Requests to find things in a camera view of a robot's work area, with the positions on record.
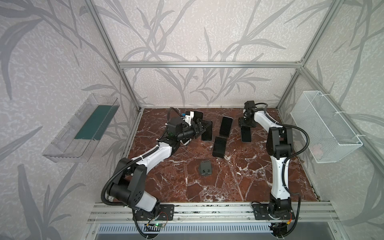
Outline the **black block phone stand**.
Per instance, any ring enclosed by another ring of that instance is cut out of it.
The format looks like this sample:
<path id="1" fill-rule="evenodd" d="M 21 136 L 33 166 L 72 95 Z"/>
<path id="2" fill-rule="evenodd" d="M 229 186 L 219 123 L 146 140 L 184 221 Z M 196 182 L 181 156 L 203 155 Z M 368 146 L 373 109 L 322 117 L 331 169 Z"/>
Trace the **black block phone stand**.
<path id="1" fill-rule="evenodd" d="M 212 174 L 212 172 L 213 170 L 212 170 L 211 161 L 208 161 L 208 160 L 201 161 L 199 165 L 199 174 L 201 176 L 209 176 Z"/>

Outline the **black front smartphone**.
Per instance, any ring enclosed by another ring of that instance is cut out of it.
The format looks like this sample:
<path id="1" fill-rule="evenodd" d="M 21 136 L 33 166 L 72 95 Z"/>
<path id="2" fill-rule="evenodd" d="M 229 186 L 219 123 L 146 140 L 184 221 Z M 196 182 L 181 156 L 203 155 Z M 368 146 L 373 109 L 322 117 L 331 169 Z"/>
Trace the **black front smartphone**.
<path id="1" fill-rule="evenodd" d="M 251 128 L 241 127 L 241 140 L 243 143 L 250 143 L 252 141 Z"/>

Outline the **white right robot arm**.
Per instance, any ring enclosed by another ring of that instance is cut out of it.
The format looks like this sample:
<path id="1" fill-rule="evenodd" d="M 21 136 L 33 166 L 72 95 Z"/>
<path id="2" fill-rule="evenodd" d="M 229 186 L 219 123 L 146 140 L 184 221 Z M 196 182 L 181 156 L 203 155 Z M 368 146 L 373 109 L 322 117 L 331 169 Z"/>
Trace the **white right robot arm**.
<path id="1" fill-rule="evenodd" d="M 267 112 L 266 103 L 245 102 L 243 116 L 239 118 L 241 139 L 244 143 L 252 141 L 251 128 L 260 125 L 267 133 L 266 150 L 273 167 L 273 186 L 268 211 L 270 215 L 290 212 L 291 195 L 286 190 L 288 183 L 288 157 L 292 154 L 293 130 L 284 127 Z"/>

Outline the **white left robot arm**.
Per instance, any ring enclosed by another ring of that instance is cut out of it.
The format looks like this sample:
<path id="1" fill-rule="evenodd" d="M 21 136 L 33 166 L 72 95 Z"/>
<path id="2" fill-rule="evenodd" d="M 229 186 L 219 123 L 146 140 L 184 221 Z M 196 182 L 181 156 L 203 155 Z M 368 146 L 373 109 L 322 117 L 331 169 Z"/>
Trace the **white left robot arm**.
<path id="1" fill-rule="evenodd" d="M 191 116 L 172 118 L 157 144 L 132 159 L 121 159 L 114 174 L 107 180 L 101 192 L 101 201 L 108 206 L 127 206 L 132 210 L 142 210 L 158 215 L 160 201 L 145 191 L 148 173 L 179 149 L 197 139 L 212 126 L 210 121 L 194 120 Z"/>

